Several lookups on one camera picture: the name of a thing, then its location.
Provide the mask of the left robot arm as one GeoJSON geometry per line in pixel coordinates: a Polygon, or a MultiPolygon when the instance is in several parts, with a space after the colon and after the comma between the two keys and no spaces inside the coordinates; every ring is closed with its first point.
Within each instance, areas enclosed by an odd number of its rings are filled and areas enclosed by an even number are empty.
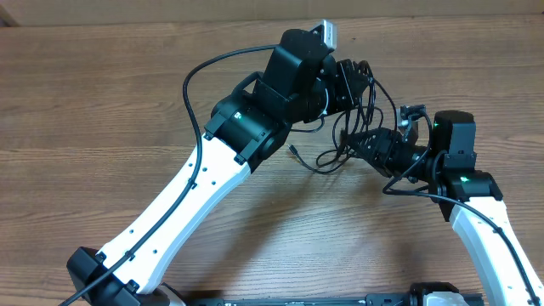
{"type": "Polygon", "coordinates": [[[100,249],[81,247],[67,269],[75,298],[92,305],[169,305],[159,288],[202,220],[285,142],[292,126],[360,106],[366,62],[335,60],[336,33],[291,29],[270,47],[264,71],[243,79],[195,128],[196,146],[158,197],[100,249]]]}

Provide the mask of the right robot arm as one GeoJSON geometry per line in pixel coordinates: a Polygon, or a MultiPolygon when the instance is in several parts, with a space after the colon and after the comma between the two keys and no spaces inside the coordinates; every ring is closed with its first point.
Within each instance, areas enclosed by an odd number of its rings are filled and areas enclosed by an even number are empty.
{"type": "Polygon", "coordinates": [[[476,169],[473,115],[405,107],[397,129],[348,137],[355,156],[388,178],[383,193],[432,200],[467,249],[491,305],[541,305],[543,284],[517,239],[503,194],[476,169]]]}

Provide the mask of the black USB cable long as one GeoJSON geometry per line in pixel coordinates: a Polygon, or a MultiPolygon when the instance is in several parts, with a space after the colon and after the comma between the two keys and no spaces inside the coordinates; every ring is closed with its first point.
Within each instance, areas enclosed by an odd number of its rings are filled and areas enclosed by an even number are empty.
{"type": "Polygon", "coordinates": [[[396,110],[394,102],[388,95],[387,91],[379,83],[374,76],[374,91],[370,93],[370,89],[367,88],[357,108],[349,111],[340,112],[335,119],[331,129],[331,141],[333,148],[320,153],[315,158],[316,171],[319,174],[329,174],[337,171],[345,162],[354,158],[351,155],[351,151],[346,147],[346,138],[358,132],[368,131],[371,124],[374,122],[374,113],[378,111],[380,122],[378,126],[383,124],[383,110],[376,107],[377,103],[377,88],[379,88],[387,97],[389,103],[396,110]]]}

